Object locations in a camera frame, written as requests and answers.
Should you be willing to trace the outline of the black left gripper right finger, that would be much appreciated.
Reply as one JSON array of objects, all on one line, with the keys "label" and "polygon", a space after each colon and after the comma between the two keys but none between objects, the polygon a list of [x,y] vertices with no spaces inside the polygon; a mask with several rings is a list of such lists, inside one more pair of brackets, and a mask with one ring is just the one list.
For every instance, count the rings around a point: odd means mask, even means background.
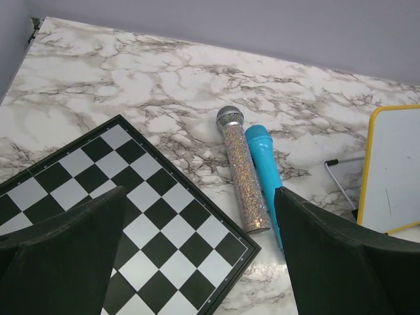
[{"label": "black left gripper right finger", "polygon": [[326,211],[286,187],[274,200],[299,314],[418,314],[419,244]]}]

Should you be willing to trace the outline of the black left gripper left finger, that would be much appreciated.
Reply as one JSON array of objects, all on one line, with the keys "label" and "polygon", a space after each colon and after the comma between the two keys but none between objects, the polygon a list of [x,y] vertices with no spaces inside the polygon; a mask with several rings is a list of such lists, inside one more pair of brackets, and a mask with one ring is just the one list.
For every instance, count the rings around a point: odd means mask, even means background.
[{"label": "black left gripper left finger", "polygon": [[125,218],[126,190],[1,236],[2,314],[100,314]]}]

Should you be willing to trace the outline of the yellow framed whiteboard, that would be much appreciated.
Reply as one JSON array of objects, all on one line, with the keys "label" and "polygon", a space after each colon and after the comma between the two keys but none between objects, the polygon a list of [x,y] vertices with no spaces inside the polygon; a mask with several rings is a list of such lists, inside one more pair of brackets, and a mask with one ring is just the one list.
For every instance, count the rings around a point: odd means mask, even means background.
[{"label": "yellow framed whiteboard", "polygon": [[419,224],[419,106],[371,114],[357,223],[380,233]]}]

